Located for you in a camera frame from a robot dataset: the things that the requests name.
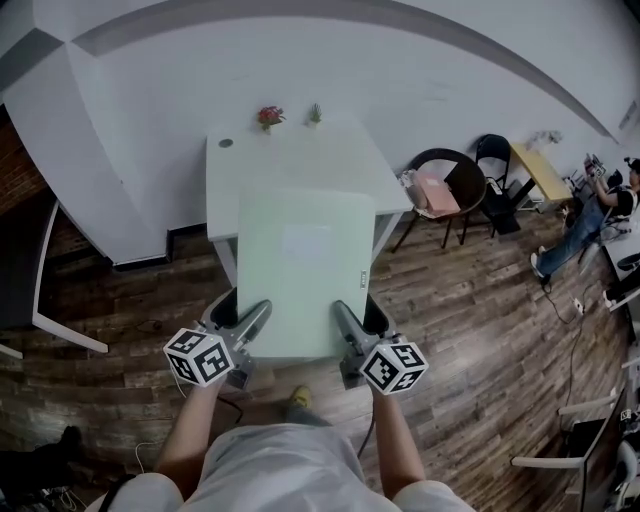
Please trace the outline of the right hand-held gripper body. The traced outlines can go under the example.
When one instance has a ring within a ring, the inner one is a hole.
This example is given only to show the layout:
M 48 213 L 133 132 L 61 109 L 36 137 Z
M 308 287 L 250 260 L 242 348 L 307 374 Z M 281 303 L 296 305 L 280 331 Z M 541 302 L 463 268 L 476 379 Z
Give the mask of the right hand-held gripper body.
M 410 390 L 427 370 L 418 346 L 401 334 L 354 341 L 340 362 L 347 390 L 368 384 L 382 395 Z

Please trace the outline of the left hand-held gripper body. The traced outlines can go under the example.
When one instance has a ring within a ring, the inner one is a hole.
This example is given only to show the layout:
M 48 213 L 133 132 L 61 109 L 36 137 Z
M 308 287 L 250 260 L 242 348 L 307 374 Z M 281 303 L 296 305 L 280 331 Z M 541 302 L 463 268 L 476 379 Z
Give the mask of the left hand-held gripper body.
M 174 375 L 203 388 L 219 383 L 244 390 L 255 362 L 248 345 L 244 350 L 232 348 L 230 334 L 233 327 L 180 329 L 163 347 Z

